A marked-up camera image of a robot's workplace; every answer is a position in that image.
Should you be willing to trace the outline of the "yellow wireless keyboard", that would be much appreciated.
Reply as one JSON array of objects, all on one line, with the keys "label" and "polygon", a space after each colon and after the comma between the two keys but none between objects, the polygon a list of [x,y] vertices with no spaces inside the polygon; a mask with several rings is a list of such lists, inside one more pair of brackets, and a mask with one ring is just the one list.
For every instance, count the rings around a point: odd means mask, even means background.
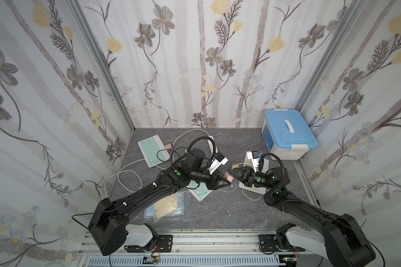
[{"label": "yellow wireless keyboard", "polygon": [[248,190],[248,191],[251,191],[251,192],[256,192],[256,193],[261,194],[261,195],[265,195],[265,193],[266,193],[266,188],[257,188],[254,185],[249,187],[249,186],[243,185],[240,182],[238,183],[238,186],[240,188],[242,188],[242,189],[245,189],[245,190]]}]

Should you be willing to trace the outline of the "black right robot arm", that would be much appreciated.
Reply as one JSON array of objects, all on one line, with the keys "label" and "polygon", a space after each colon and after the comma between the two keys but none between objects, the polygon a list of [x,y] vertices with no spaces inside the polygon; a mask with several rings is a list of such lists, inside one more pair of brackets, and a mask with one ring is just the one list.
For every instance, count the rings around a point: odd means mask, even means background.
[{"label": "black right robot arm", "polygon": [[265,252],[303,248],[326,258],[335,267],[365,267],[375,260],[372,245],[352,216],[321,210],[286,189],[290,183],[286,168],[260,172],[245,166],[228,172],[245,186],[266,188],[264,201],[268,206],[291,214],[313,228],[305,231],[287,223],[276,230],[274,241],[261,243],[260,248]]}]

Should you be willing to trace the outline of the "green wireless keyboard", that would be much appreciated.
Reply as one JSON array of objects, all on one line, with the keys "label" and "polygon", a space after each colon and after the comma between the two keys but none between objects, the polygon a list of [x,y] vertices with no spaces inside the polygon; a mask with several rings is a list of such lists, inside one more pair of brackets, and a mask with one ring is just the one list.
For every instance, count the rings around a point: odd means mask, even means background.
[{"label": "green wireless keyboard", "polygon": [[169,151],[158,135],[138,141],[138,146],[149,168],[158,166],[170,159]]},{"label": "green wireless keyboard", "polygon": [[204,200],[212,191],[208,190],[205,183],[197,184],[195,181],[191,181],[188,185],[188,191],[198,200]]}]

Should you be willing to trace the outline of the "white power strip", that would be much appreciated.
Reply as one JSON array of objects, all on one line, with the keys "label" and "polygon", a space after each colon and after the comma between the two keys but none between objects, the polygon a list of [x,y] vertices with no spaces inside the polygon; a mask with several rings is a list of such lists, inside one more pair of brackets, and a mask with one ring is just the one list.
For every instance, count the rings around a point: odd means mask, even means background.
[{"label": "white power strip", "polygon": [[212,135],[209,135],[208,146],[212,154],[214,154],[214,151],[217,152],[215,139]]}]

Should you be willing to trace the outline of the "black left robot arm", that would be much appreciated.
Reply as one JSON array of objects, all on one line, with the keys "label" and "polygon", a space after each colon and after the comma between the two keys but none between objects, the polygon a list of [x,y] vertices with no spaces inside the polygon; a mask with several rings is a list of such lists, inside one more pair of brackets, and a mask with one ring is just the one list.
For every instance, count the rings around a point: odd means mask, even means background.
[{"label": "black left robot arm", "polygon": [[120,248],[128,252],[157,250],[160,242],[157,232],[148,224],[132,225],[130,222],[157,201],[187,187],[191,181],[204,183],[208,190],[230,185],[217,170],[228,161],[221,152],[215,153],[207,164],[200,149],[191,149],[180,159],[180,163],[161,171],[152,184],[124,198],[115,201],[105,198],[98,203],[88,230],[103,256],[110,256]]}]

